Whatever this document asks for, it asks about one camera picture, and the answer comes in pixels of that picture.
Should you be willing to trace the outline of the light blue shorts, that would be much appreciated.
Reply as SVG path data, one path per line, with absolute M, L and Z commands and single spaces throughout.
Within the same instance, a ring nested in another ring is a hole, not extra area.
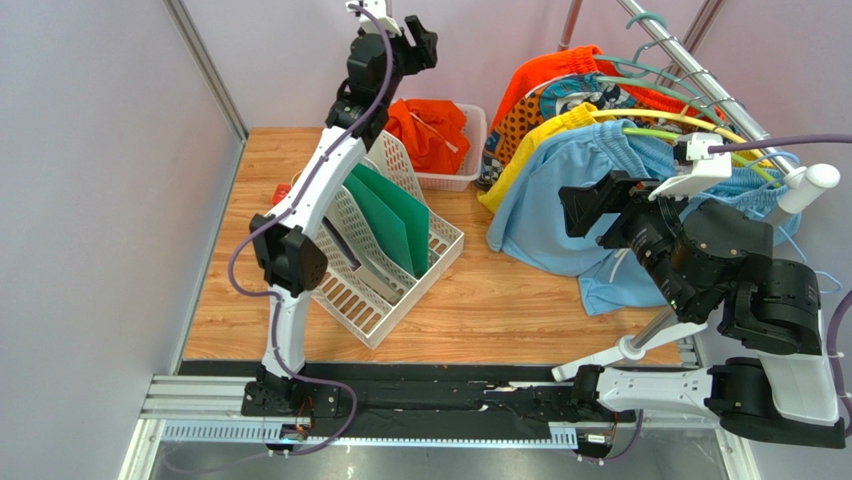
M 489 248 L 549 274 L 574 278 L 589 315 L 626 307 L 654 308 L 666 300 L 632 253 L 624 259 L 597 242 L 616 220 L 602 214 L 584 233 L 573 234 L 572 193 L 586 192 L 613 172 L 631 179 L 664 181 L 676 175 L 674 147 L 635 135 L 627 119 L 592 119 L 541 141 L 527 159 L 505 169 L 503 193 L 492 186 L 482 197 L 493 213 Z

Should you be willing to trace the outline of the orange shorts front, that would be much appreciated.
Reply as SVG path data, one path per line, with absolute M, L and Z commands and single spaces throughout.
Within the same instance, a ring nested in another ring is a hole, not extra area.
M 452 101 L 399 99 L 388 108 L 384 130 L 402 142 L 416 172 L 454 175 L 470 149 L 466 124 Z

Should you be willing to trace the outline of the green hanger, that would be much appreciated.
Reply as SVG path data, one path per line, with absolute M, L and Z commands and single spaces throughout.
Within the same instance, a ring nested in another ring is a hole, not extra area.
M 638 127 L 623 128 L 622 131 L 626 135 L 657 138 L 660 140 L 667 141 L 670 144 L 672 144 L 673 141 L 679 137 L 678 134 L 673 132 L 644 129 Z M 736 167 L 749 168 L 767 181 L 773 179 L 773 177 L 769 173 L 769 170 L 773 169 L 773 166 L 767 160 L 758 161 L 757 156 L 753 153 L 733 152 L 731 154 L 731 159 L 733 165 Z

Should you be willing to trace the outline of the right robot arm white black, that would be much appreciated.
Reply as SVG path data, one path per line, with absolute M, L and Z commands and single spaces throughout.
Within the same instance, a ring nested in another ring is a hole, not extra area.
M 716 200 L 688 208 L 697 190 L 687 176 L 658 182 L 607 173 L 558 196 L 566 232 L 583 237 L 606 214 L 597 242 L 634 253 L 666 308 L 639 334 L 582 361 L 553 369 L 573 399 L 609 411 L 668 410 L 716 419 L 740 437 L 784 445 L 842 449 L 839 412 L 821 295 L 807 265 L 773 255 L 766 222 Z M 721 365 L 682 372 L 620 367 L 652 346 L 688 336 L 720 310 L 719 333 L 752 351 Z

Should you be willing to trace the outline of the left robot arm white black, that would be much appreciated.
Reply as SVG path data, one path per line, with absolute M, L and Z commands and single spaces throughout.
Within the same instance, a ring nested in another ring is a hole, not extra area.
M 270 313 L 266 351 L 245 389 L 246 416 L 290 414 L 303 405 L 307 313 L 328 267 L 315 238 L 344 180 L 384 130 L 401 80 L 438 62 L 439 36 L 417 16 L 398 26 L 387 13 L 349 6 L 360 27 L 320 142 L 291 191 L 250 220 L 250 233 L 239 245 L 254 250 L 266 284 L 259 294 L 268 298 Z

